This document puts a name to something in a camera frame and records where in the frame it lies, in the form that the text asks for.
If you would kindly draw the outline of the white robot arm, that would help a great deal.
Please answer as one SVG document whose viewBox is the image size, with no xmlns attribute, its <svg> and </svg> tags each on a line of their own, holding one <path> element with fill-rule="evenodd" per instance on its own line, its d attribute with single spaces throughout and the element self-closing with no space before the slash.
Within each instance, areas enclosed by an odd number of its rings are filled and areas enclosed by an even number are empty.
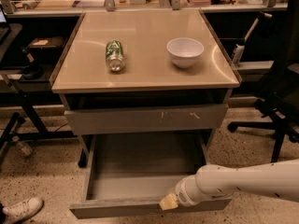
<svg viewBox="0 0 299 224">
<path fill-rule="evenodd" d="M 179 180 L 159 205 L 163 210 L 195 206 L 235 192 L 299 202 L 299 160 L 242 168 L 207 164 L 194 175 Z"/>
</svg>

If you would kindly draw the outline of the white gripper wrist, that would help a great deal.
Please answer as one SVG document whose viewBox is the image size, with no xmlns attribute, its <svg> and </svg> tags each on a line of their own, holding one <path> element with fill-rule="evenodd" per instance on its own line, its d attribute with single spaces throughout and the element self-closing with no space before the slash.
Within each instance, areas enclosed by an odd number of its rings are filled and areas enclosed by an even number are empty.
<svg viewBox="0 0 299 224">
<path fill-rule="evenodd" d="M 164 196 L 159 205 L 162 210 L 178 208 L 183 206 L 195 206 L 205 201 L 216 201 L 229 198 L 232 192 L 223 191 L 213 181 L 204 179 L 201 175 L 189 175 L 181 179 L 174 189 L 174 193 Z"/>
</svg>

